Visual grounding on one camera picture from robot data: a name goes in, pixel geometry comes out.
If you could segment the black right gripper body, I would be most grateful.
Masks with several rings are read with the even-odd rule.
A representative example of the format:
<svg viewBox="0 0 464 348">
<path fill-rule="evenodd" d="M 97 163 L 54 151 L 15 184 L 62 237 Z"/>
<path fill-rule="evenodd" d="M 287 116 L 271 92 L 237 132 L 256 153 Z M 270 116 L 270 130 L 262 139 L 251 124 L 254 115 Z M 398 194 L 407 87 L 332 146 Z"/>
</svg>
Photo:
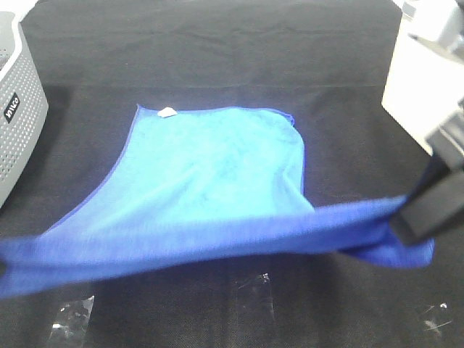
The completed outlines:
<svg viewBox="0 0 464 348">
<path fill-rule="evenodd" d="M 463 169 L 463 98 L 454 110 L 427 137 L 432 154 L 450 170 Z"/>
</svg>

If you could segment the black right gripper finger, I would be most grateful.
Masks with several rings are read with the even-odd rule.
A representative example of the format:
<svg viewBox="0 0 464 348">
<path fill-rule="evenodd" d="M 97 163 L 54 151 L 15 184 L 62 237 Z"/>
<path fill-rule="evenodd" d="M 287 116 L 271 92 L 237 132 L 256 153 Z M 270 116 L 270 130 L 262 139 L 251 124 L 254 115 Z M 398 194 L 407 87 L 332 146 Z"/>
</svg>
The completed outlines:
<svg viewBox="0 0 464 348">
<path fill-rule="evenodd" d="M 414 204 L 421 198 L 435 204 L 443 202 L 446 194 L 444 185 L 449 176 L 450 169 L 446 162 L 438 154 L 432 154 L 426 169 L 415 188 L 410 192 L 404 207 Z"/>
<path fill-rule="evenodd" d="M 408 199 L 389 225 L 406 245 L 463 229 L 463 169 L 449 172 Z"/>
</svg>

